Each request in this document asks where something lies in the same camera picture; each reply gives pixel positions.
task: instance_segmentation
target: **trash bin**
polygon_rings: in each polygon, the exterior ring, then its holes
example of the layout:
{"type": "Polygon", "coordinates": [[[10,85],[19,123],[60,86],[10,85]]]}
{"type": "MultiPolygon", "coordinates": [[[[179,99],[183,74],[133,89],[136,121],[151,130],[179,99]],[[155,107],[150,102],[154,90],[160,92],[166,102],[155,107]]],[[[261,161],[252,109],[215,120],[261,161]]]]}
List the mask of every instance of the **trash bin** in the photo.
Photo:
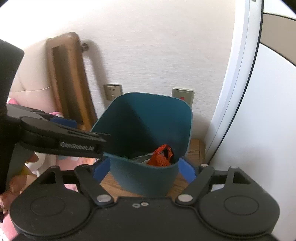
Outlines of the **trash bin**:
{"type": "Polygon", "coordinates": [[[119,185],[149,197],[165,196],[179,170],[178,160],[188,151],[192,111],[177,98],[127,93],[116,98],[92,131],[111,135],[104,155],[110,157],[110,172],[119,185]],[[154,152],[163,144],[174,153],[170,166],[154,167],[130,159],[154,152]]]}

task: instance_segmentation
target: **wall outlet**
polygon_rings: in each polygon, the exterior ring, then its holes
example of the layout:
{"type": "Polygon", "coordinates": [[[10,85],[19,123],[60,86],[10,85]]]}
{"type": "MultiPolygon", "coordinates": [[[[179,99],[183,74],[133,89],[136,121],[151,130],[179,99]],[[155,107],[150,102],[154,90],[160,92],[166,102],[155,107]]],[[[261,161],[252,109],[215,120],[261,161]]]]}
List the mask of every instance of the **wall outlet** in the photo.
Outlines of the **wall outlet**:
{"type": "Polygon", "coordinates": [[[194,91],[187,89],[177,89],[173,88],[172,97],[176,97],[180,100],[185,101],[190,107],[192,107],[194,91]]]}
{"type": "Polygon", "coordinates": [[[107,100],[114,100],[122,95],[121,85],[104,85],[104,91],[107,100]]]}

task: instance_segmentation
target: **brown headboard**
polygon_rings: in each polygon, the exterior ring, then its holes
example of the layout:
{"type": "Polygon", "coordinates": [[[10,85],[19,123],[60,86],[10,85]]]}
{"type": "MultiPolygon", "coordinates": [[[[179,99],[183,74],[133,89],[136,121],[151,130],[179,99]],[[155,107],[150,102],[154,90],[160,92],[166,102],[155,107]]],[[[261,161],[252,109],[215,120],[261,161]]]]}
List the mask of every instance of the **brown headboard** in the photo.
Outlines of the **brown headboard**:
{"type": "Polygon", "coordinates": [[[58,111],[90,130],[97,120],[82,58],[79,36],[66,33],[46,42],[47,68],[58,111]]]}

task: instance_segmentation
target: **orange mesh bag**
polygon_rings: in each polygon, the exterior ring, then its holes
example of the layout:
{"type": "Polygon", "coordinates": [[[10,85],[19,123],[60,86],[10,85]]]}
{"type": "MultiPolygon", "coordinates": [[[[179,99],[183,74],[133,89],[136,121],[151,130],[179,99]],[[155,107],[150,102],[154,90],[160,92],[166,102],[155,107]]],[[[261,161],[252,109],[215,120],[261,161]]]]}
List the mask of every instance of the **orange mesh bag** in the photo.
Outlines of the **orange mesh bag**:
{"type": "Polygon", "coordinates": [[[147,162],[147,165],[156,167],[169,166],[172,156],[173,152],[171,147],[169,145],[164,144],[155,150],[151,159],[147,162]]]}

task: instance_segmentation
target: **wooden headboard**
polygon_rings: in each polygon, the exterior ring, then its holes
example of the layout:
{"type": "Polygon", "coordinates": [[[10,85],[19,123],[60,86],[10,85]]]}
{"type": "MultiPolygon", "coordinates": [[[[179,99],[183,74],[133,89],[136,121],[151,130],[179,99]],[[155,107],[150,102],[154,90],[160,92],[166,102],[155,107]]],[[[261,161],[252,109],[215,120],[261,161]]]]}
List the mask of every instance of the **wooden headboard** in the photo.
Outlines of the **wooden headboard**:
{"type": "Polygon", "coordinates": [[[59,111],[90,130],[97,120],[83,64],[79,36],[66,33],[24,49],[9,96],[20,105],[59,111]]]}

